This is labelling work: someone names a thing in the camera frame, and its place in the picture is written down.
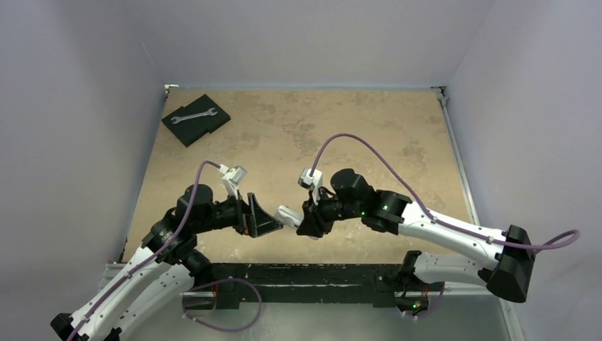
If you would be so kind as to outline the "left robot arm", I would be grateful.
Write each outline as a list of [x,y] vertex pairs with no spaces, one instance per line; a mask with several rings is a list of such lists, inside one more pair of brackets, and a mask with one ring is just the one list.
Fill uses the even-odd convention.
[[283,228],[254,194],[235,192],[213,200],[206,185],[191,185],[174,208],[155,223],[130,261],[98,294],[73,313],[59,313],[50,326],[61,340],[125,340],[145,319],[189,289],[221,285],[213,265],[196,249],[197,235],[223,228],[249,237]]

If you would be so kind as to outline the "white remote control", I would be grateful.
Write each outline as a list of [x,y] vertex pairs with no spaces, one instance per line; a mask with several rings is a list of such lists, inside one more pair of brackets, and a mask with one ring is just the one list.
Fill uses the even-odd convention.
[[290,209],[287,206],[280,205],[275,211],[274,217],[283,225],[298,229],[303,221],[303,215]]

